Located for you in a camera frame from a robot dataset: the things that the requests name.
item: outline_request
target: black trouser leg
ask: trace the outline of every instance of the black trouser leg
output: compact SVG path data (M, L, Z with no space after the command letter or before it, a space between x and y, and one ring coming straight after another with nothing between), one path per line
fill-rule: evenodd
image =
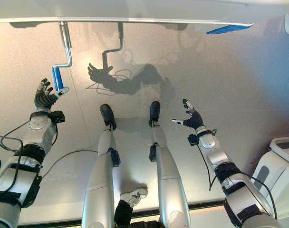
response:
M116 224L120 226L129 226L131 222L133 208L125 202L120 200L115 211L114 220Z

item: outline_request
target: white sneaker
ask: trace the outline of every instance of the white sneaker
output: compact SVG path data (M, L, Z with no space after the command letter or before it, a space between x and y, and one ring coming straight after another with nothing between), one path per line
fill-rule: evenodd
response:
M130 207L135 207L141 199L145 198L148 195L147 189L136 189L132 192L123 193L120 195L120 199L127 202Z

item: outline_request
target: white machine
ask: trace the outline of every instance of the white machine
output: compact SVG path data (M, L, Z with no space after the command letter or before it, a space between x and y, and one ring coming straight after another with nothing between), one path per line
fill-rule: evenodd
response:
M271 190L278 217L283 219L289 217L289 137L273 139L269 149L260 159L253 176ZM267 190L257 181L252 182L269 200Z

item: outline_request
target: floor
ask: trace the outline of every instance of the floor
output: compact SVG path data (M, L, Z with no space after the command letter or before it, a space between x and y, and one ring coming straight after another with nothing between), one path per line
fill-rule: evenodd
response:
M44 174L60 156L97 149L104 128L99 107L108 103L121 165L114 168L115 205L120 193L147 186L149 195L135 210L158 207L156 164L149 161L150 103L161 102L160 125L180 171L189 203L224 198L219 184L208 191L207 173L198 150L188 144L193 131L171 123L187 118L182 99L202 114L223 149L243 171L251 173L271 139L289 136L289 35L284 18L222 35L183 31L162 24L124 24L124 48L108 55L118 80L104 89L93 85L89 63L102 68L101 53L116 48L116 23L70 22L73 66L61 69L70 92L53 110L66 122L58 125L57 143L46 156ZM51 79L51 66L65 62L57 23L13 28L0 23L0 134L28 120L39 81ZM12 134L22 137L25 129ZM11 156L0 149L3 163ZM60 161L43 179L35 203L23 209L21 224L78 219L96 154L80 152Z

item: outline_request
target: metal bracket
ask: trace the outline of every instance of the metal bracket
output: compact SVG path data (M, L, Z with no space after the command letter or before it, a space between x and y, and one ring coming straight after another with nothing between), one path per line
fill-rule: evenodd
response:
M123 47L123 39L124 39L124 27L122 22L118 22L118 33L119 33L119 39L120 39L120 47L117 49L112 49L112 50L106 50L102 53L102 65L103 69L107 69L107 53L110 52L117 52L122 50Z
M59 89L63 88L62 78L60 74L59 67L71 67L73 64L72 54L70 52L70 48L72 47L69 37L69 30L66 21L59 22L60 34L62 39L62 44L65 50L65 54L67 56L67 63L56 63L52 67L52 76L55 90L58 91Z

